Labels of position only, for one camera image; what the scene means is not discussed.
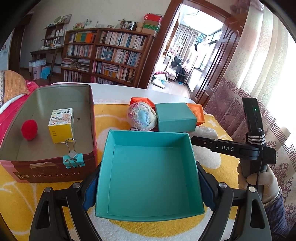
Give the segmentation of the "gloved right hand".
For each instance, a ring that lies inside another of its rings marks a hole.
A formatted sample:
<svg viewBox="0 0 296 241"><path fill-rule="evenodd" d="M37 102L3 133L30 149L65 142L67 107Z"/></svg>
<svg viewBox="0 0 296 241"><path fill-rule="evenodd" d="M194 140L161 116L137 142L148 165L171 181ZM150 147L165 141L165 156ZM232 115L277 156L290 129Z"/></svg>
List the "gloved right hand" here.
<svg viewBox="0 0 296 241"><path fill-rule="evenodd" d="M238 185L239 189L247 189L248 185L262 185L262 203L268 204L269 202L275 200L280 194L280 188L278 186L277 178L275 177L273 171L269 166L267 166L267 171L259 173L257 179L257 174L251 174L247 178L243 176L241 164L237 166L238 173Z"/></svg>

